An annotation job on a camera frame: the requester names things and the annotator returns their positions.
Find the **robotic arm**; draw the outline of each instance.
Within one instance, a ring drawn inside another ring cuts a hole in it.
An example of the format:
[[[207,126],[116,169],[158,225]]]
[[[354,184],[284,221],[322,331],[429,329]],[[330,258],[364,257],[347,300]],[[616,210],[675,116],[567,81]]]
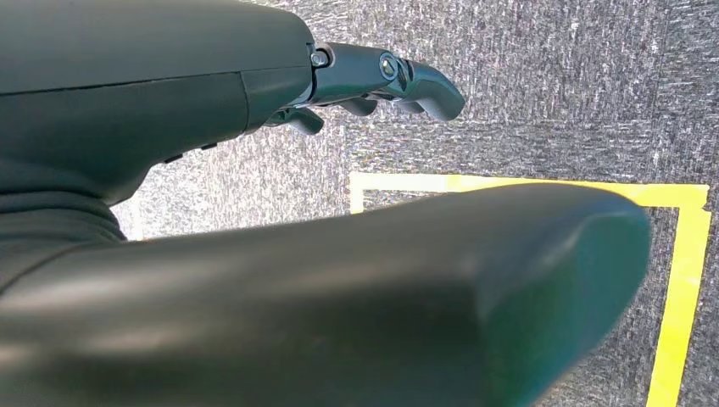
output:
[[[188,150],[383,101],[464,106],[432,67],[273,8],[0,0],[2,404],[529,405],[642,281],[625,198],[494,188],[139,243],[109,211]]]

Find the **bolt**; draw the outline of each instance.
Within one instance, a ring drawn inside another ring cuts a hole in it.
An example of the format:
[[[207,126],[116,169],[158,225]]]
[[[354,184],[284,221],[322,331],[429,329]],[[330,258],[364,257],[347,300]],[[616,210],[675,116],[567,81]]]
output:
[[[397,69],[397,59],[391,53],[384,53],[380,57],[380,70],[385,79],[393,81],[397,77]]]
[[[314,51],[310,56],[309,60],[312,61],[312,66],[315,68],[321,68],[327,66],[330,63],[330,57],[324,51]]]

